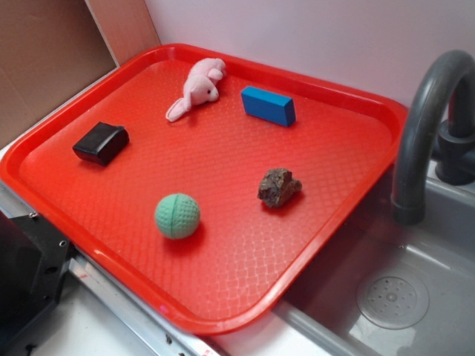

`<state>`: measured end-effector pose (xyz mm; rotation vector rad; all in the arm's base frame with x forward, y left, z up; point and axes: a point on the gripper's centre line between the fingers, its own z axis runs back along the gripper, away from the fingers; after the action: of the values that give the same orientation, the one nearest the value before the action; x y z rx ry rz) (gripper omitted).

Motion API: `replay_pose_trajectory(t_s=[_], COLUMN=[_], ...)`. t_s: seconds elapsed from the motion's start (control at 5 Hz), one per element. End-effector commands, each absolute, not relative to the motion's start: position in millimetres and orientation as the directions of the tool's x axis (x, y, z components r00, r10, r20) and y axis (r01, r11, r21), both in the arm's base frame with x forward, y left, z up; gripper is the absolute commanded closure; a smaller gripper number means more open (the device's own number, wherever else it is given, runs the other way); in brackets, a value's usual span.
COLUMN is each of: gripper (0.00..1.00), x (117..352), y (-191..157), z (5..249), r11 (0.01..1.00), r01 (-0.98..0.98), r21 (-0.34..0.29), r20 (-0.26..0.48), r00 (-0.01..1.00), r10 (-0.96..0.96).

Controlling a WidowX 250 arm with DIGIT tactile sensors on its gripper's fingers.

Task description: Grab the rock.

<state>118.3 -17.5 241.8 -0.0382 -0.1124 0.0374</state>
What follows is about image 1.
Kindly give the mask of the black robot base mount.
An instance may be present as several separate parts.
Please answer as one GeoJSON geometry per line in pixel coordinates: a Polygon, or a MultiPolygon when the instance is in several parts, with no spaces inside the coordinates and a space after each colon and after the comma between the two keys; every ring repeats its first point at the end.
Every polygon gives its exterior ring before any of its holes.
{"type": "Polygon", "coordinates": [[[2,355],[58,305],[73,250],[43,216],[1,214],[2,355]]]}

